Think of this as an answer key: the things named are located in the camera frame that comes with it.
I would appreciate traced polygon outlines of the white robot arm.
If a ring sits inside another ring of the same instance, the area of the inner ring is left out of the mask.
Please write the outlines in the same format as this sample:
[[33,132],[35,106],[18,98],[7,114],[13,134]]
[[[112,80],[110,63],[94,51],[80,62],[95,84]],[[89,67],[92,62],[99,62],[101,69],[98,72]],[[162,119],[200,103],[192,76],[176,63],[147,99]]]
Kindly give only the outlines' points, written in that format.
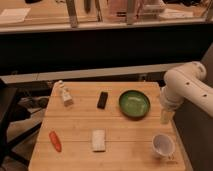
[[205,66],[198,61],[171,68],[164,74],[165,86],[159,95],[162,124],[170,122],[185,99],[213,117],[213,88],[204,83],[206,75]]

